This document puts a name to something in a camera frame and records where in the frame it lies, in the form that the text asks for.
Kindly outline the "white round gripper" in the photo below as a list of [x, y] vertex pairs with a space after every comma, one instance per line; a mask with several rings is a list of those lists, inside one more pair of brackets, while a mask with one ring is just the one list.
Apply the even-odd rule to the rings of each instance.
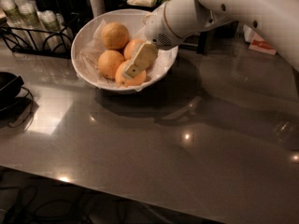
[[122, 74], [135, 78], [149, 68], [158, 57], [158, 49], [169, 50], [199, 31], [195, 0], [170, 0], [157, 7], [146, 18], [145, 36], [152, 44], [138, 45], [130, 60], [125, 60]]

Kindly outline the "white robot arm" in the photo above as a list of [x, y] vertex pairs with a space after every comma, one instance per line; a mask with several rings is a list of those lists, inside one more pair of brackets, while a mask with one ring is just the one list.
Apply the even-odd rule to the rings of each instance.
[[154, 63], [160, 49], [188, 36], [239, 21], [261, 36], [293, 68], [299, 68], [299, 0], [170, 0], [145, 19], [147, 42], [123, 74], [134, 78]]

